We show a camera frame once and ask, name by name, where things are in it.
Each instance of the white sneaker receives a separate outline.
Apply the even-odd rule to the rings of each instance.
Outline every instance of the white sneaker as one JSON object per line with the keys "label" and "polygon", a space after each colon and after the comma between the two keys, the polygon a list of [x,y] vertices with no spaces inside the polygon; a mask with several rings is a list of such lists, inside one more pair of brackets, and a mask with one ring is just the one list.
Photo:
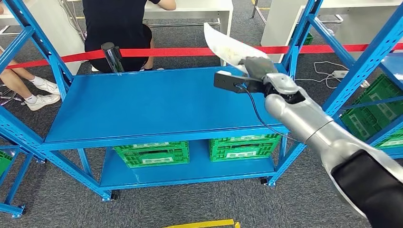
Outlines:
{"label": "white sneaker", "polygon": [[46,105],[54,104],[54,103],[58,102],[59,100],[60,100],[59,95],[46,95],[46,96],[38,95],[37,101],[35,103],[30,104],[26,101],[25,101],[25,103],[27,104],[27,106],[29,107],[30,110],[36,111]]}
{"label": "white sneaker", "polygon": [[55,84],[53,82],[50,82],[50,81],[48,81],[46,79],[43,79],[43,81],[44,81],[44,83],[41,84],[41,85],[35,85],[34,84],[36,86],[36,88],[38,88],[40,90],[47,91],[47,92],[49,92],[51,94],[54,94],[54,95],[60,95],[60,91],[59,91],[59,88],[58,88],[57,84]]}

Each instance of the gray carpet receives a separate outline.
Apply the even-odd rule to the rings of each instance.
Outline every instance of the gray carpet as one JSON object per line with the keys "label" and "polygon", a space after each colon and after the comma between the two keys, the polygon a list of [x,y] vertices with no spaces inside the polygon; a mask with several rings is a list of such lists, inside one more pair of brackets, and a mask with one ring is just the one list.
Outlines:
{"label": "gray carpet", "polygon": [[[258,17],[250,19],[252,3],[249,0],[233,2],[231,36],[251,45],[259,45],[264,25]],[[262,0],[260,4],[262,7],[267,7],[269,2]],[[160,48],[206,46],[202,38],[202,27],[155,28],[153,33],[156,45]],[[323,43],[317,33],[313,32],[313,35],[314,43]],[[0,44],[5,47],[10,41],[10,38],[2,38]],[[40,58],[32,43],[26,44],[16,56],[20,62]],[[313,70],[312,64],[317,61],[339,63],[334,54],[301,55],[298,59],[297,78],[321,79],[322,76]],[[216,57],[167,57],[157,58],[155,61],[156,68],[217,65],[219,60]],[[340,69],[333,66],[322,67],[329,73],[334,69]],[[49,67],[36,67],[30,71],[54,81]],[[89,72],[89,64],[84,63],[80,73]],[[376,74],[378,72],[372,74],[369,81],[372,81]],[[31,83],[26,84],[34,94],[44,94]],[[314,82],[298,82],[298,84],[320,104],[332,92],[324,84]],[[47,134],[59,107],[60,103],[57,103],[31,112],[16,102],[6,106],[41,136]],[[78,163],[76,151],[65,151],[64,154]],[[103,155],[102,148],[88,151],[96,175],[100,173]],[[17,166],[22,160],[23,156],[18,159],[1,187],[0,197],[5,197],[5,192],[11,186],[17,173]],[[22,203],[27,206],[23,217],[11,219],[10,215],[0,213],[0,228],[160,228],[215,219],[235,219],[243,228],[369,227],[365,219],[353,214],[337,198],[317,156],[308,149],[285,172],[275,188],[263,186],[257,179],[198,183],[122,190],[119,200],[107,203],[101,202],[99,196],[53,164],[42,165],[32,162],[13,202],[14,205]]]}

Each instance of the red barrier tape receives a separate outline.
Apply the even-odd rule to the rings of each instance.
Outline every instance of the red barrier tape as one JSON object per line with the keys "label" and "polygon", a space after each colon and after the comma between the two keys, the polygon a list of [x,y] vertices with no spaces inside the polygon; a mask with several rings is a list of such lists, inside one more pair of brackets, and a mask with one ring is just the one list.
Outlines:
{"label": "red barrier tape", "polygon": [[[364,51],[368,44],[351,44],[343,45],[348,52]],[[288,51],[288,46],[278,47],[255,47],[267,54],[285,54]],[[402,50],[403,43],[398,43],[392,50]],[[121,49],[123,57],[183,57],[183,56],[214,56],[212,51],[208,47],[190,47],[190,48],[155,48],[155,49]],[[333,53],[333,49],[329,45],[306,45],[301,48],[301,54],[318,54],[318,53]],[[104,58],[102,50],[90,51],[85,53],[74,54],[70,56],[63,56],[62,60],[65,63],[85,61],[91,59]],[[20,63],[10,65],[6,69],[14,68],[27,68],[27,67],[39,67],[46,66],[49,63],[46,60],[30,61],[26,63]]]}

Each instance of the black shirt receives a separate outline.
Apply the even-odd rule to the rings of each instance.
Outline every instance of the black shirt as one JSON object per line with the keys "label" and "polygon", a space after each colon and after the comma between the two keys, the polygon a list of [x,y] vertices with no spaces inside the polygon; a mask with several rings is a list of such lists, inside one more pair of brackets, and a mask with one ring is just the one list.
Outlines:
{"label": "black shirt", "polygon": [[[157,4],[160,0],[150,0]],[[120,48],[145,48],[143,16],[147,0],[83,0],[86,18],[86,51],[105,42]]]}

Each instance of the person's leg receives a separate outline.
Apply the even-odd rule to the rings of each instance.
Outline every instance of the person's leg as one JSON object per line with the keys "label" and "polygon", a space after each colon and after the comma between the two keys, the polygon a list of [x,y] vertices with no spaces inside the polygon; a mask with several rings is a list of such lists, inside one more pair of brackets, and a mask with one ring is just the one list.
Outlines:
{"label": "person's leg", "polygon": [[9,89],[16,92],[24,99],[28,99],[32,96],[32,93],[28,90],[27,86],[22,82],[20,77],[14,73],[14,71],[7,69],[4,70],[0,74],[0,79]]}
{"label": "person's leg", "polygon": [[32,111],[36,111],[46,105],[56,103],[60,100],[60,96],[54,94],[47,96],[33,95],[22,82],[21,78],[12,70],[5,69],[0,74],[0,79],[9,89],[22,96],[25,103]]}
{"label": "person's leg", "polygon": [[[150,48],[155,48],[154,38],[151,38]],[[148,57],[148,61],[144,64],[144,69],[145,70],[152,69],[153,66],[154,66],[154,57],[150,56]]]}
{"label": "person's leg", "polygon": [[[9,65],[15,65],[15,64],[18,64],[18,62],[16,62],[14,59],[11,60],[11,62],[9,63]],[[45,90],[51,94],[60,95],[59,88],[55,83],[52,83],[41,77],[35,76],[24,68],[14,68],[12,69],[12,71],[14,71],[20,77],[25,78],[26,80],[32,82],[38,89]]]}

